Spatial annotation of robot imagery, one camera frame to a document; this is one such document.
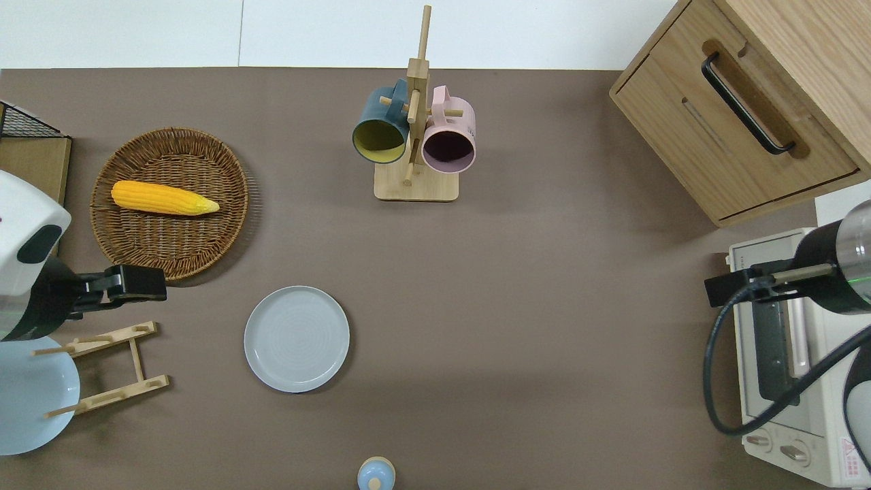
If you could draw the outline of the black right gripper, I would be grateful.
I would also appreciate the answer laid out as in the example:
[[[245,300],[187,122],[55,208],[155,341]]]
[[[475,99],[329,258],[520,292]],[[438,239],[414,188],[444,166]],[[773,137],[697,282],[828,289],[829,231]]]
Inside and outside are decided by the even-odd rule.
[[[705,279],[705,291],[709,306],[712,308],[725,306],[727,300],[743,287],[749,285],[752,279],[771,275],[776,269],[778,269],[778,261],[765,261],[765,263],[753,264],[746,269]]]

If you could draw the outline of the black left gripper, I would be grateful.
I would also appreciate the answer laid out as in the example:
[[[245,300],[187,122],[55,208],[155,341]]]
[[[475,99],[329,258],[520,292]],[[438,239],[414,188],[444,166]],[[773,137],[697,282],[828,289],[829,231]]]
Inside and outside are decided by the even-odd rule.
[[[81,320],[90,312],[167,298],[164,270],[155,267],[112,265],[101,272],[77,275],[77,280],[70,321]]]

